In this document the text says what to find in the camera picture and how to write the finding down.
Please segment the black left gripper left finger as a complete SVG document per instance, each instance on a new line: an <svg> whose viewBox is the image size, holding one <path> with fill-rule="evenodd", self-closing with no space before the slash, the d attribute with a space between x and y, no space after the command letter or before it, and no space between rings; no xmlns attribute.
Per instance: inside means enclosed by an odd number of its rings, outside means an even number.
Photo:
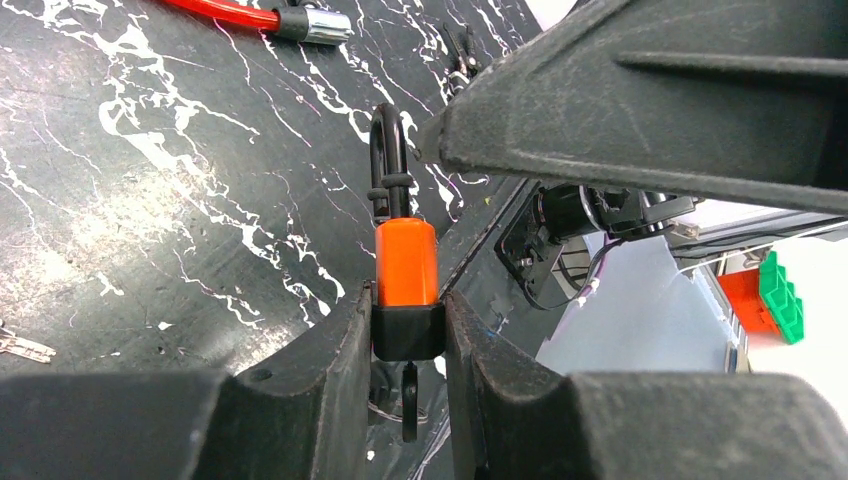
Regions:
<svg viewBox="0 0 848 480"><path fill-rule="evenodd" d="M238 375L1 382L5 479L361 479L372 289Z"/></svg>

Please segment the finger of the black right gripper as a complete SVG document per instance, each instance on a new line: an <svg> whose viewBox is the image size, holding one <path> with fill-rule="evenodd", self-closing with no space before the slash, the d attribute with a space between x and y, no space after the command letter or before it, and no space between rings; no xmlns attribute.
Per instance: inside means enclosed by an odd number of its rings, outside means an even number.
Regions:
<svg viewBox="0 0 848 480"><path fill-rule="evenodd" d="M843 215L843 1L592 1L417 134L426 163Z"/></svg>

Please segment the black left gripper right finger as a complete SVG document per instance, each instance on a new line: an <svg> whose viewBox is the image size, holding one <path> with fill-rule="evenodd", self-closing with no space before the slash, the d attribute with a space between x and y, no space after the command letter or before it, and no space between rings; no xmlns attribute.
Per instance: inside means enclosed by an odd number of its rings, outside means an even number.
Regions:
<svg viewBox="0 0 848 480"><path fill-rule="evenodd" d="M458 479L843 479L847 434L780 374L559 375L445 299Z"/></svg>

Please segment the black head key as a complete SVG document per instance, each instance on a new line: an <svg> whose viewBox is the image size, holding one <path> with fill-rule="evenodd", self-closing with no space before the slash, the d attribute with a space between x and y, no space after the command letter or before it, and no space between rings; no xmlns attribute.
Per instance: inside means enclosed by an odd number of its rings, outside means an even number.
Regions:
<svg viewBox="0 0 848 480"><path fill-rule="evenodd" d="M405 443L417 440L418 432L418 372L416 365L405 364L401 379L402 439Z"/></svg>

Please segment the orange black padlock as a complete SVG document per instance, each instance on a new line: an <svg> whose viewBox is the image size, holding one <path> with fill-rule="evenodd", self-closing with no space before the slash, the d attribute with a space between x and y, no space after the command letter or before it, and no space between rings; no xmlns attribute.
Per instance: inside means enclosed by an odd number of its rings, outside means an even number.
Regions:
<svg viewBox="0 0 848 480"><path fill-rule="evenodd" d="M398 109L378 105L369 134L376 225L376 301L371 336L377 358L386 362L430 360L446 342L445 306L440 298L435 228L412 215L407 141Z"/></svg>

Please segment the silver key pair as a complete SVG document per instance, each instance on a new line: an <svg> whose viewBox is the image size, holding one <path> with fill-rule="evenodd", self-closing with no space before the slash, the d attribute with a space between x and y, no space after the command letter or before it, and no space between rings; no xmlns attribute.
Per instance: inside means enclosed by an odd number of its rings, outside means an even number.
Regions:
<svg viewBox="0 0 848 480"><path fill-rule="evenodd" d="M57 351L44 344L22 338L1 322L1 353L8 353L42 364L50 364Z"/></svg>

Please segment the red cable lock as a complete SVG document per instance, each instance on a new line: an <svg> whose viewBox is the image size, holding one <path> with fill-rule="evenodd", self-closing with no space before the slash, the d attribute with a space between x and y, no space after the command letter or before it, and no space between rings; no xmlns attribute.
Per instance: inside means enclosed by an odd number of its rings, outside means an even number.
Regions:
<svg viewBox="0 0 848 480"><path fill-rule="evenodd" d="M339 46L352 35L352 22L347 15L319 8L310 1L298 1L271 10L234 1L174 0L169 4L213 20L299 43Z"/></svg>

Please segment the black pliers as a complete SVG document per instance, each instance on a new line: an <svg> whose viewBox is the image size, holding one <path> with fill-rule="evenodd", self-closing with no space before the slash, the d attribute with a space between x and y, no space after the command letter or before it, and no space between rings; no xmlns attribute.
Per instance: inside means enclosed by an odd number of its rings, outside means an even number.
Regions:
<svg viewBox="0 0 848 480"><path fill-rule="evenodd" d="M448 23L444 23L441 29L451 61L448 86L452 96L465 90L483 69L476 53L475 32L470 25L465 25L464 28L461 34L454 32Z"/></svg>

